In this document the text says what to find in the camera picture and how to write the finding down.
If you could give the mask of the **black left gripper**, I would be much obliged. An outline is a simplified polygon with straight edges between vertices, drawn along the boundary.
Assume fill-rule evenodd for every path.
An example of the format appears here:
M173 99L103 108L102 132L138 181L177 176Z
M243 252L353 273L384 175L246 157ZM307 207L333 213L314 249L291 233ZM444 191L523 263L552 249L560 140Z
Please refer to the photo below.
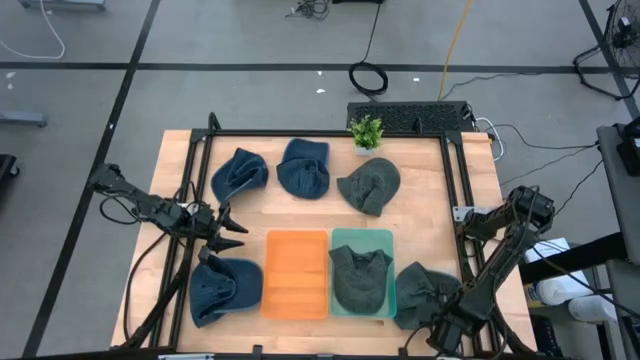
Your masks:
M177 202L165 201L160 206L160 228L173 237L198 238L206 241L206 247L219 254L245 245L243 241L227 239L218 234L219 225L226 230L248 233L248 230L231 219L231 206L224 202L218 209L218 223L214 211L206 204L183 207Z

